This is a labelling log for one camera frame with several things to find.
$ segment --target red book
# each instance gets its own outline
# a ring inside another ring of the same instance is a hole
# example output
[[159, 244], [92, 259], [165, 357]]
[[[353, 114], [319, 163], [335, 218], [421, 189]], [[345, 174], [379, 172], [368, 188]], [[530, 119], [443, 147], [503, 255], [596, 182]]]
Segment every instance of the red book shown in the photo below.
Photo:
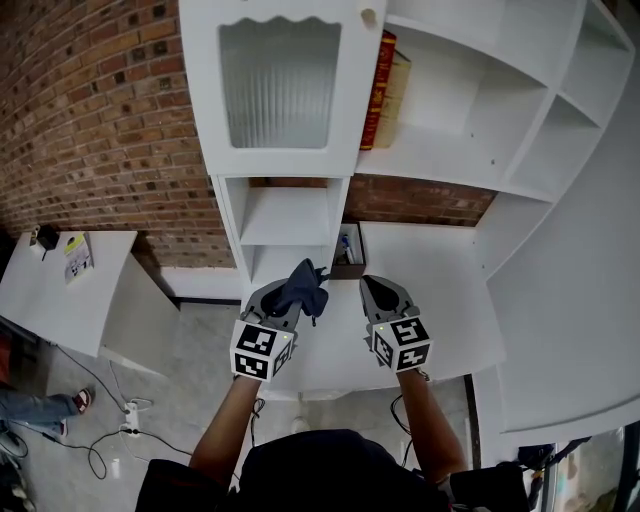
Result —
[[376, 62], [376, 73], [373, 77], [367, 117], [364, 120], [364, 130], [362, 131], [362, 139], [360, 140], [361, 150], [370, 150], [373, 148], [373, 140], [376, 138], [376, 130], [378, 129], [378, 122], [380, 121], [382, 102], [384, 101], [384, 93], [387, 90], [387, 83], [389, 82], [389, 74], [391, 73], [391, 65], [393, 64], [393, 52], [396, 48], [397, 39], [398, 38], [391, 32], [387, 32], [386, 30], [382, 32], [380, 52], [378, 53], [378, 62]]

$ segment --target white desk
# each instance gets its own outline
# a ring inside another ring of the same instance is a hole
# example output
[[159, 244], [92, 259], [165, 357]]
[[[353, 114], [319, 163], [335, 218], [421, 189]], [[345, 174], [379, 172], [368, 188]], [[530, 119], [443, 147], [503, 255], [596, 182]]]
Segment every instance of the white desk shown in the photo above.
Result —
[[[365, 273], [404, 286], [425, 318], [433, 339], [425, 370], [434, 380], [475, 373], [504, 360], [493, 303], [475, 258], [473, 229], [376, 222], [362, 222], [361, 228]], [[265, 396], [291, 398], [302, 391], [309, 397], [328, 397], [338, 391], [398, 385], [363, 341], [366, 318], [358, 285], [328, 282], [329, 302], [317, 327], [301, 314], [299, 348], [263, 386]]]
[[131, 255], [136, 231], [91, 231], [94, 268], [65, 284], [60, 233], [44, 260], [23, 233], [0, 283], [0, 315], [43, 339], [162, 373], [178, 310]]

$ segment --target extension cord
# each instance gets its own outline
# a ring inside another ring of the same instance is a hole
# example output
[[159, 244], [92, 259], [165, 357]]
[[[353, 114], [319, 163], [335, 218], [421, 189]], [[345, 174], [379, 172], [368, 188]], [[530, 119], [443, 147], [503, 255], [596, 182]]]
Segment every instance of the extension cord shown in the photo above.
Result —
[[125, 422], [122, 425], [126, 432], [131, 437], [140, 437], [138, 431], [140, 430], [140, 421], [138, 418], [138, 404], [135, 402], [127, 402], [124, 405], [125, 408]]

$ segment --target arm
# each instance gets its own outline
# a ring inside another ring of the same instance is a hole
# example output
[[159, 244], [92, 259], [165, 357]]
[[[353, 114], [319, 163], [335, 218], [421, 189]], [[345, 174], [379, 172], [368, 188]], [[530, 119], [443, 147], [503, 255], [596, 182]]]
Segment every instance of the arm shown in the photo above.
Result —
[[466, 471], [462, 447], [425, 380], [413, 370], [397, 375], [414, 450], [427, 482]]
[[231, 484], [261, 382], [237, 378], [211, 425], [196, 446], [189, 467], [213, 478], [225, 489]]

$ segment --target jeans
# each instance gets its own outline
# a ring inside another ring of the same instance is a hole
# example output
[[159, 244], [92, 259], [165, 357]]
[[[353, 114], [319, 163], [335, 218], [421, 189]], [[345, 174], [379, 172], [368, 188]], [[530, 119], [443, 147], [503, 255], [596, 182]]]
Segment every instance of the jeans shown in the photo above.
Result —
[[70, 395], [38, 398], [17, 391], [0, 389], [0, 419], [28, 423], [31, 426], [61, 433], [60, 422], [79, 414]]

